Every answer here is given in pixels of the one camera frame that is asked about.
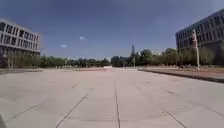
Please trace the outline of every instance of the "sky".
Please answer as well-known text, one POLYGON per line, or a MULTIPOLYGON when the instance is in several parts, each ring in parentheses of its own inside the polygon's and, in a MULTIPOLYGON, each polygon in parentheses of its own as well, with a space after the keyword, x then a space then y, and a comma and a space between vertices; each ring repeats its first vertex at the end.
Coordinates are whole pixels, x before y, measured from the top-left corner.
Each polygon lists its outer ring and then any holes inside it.
POLYGON ((0 18, 41 35, 41 54, 129 56, 176 48, 175 33, 224 8, 224 0, 0 0, 0 18))

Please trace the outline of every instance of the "office building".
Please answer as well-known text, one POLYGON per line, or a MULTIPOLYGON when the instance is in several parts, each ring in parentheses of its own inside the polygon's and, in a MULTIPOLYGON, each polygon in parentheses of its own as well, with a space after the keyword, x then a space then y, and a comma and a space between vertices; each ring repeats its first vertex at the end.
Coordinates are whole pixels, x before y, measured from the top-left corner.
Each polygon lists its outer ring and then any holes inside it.
POLYGON ((0 61, 13 65, 18 54, 40 55, 40 35, 27 28, 0 19, 0 61))
POLYGON ((192 24, 176 33, 178 50, 194 47, 192 30, 196 30, 198 46, 218 50, 224 40, 224 9, 192 24))

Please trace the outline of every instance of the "tall tower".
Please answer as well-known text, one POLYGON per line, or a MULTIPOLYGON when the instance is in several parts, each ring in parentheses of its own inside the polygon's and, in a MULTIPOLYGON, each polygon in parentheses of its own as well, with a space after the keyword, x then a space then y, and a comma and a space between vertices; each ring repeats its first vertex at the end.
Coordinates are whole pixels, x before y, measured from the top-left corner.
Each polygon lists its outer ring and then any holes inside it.
POLYGON ((135 47, 132 45, 131 57, 133 58, 133 66, 135 67, 135 47))
POLYGON ((135 47, 134 47, 134 45, 132 45, 131 55, 135 55, 135 47))

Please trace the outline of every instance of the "light pole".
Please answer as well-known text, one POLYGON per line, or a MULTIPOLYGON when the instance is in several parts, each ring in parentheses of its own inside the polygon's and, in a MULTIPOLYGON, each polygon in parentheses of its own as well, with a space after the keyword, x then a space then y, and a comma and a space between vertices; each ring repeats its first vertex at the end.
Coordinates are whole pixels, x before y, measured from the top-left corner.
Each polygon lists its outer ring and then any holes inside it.
POLYGON ((193 37, 193 44, 194 44, 194 47, 196 50, 196 55, 197 55, 197 71, 199 71, 200 70, 200 60, 199 60, 198 40, 197 40, 197 34, 196 34, 195 29, 193 29, 192 37, 193 37))

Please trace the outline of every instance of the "paved plaza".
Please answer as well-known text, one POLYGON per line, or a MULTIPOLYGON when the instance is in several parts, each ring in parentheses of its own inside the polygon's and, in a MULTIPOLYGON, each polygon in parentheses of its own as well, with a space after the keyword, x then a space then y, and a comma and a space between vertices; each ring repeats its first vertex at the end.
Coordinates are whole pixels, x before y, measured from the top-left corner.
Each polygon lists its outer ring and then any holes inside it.
POLYGON ((7 128, 223 128, 224 84, 140 72, 0 75, 7 128))

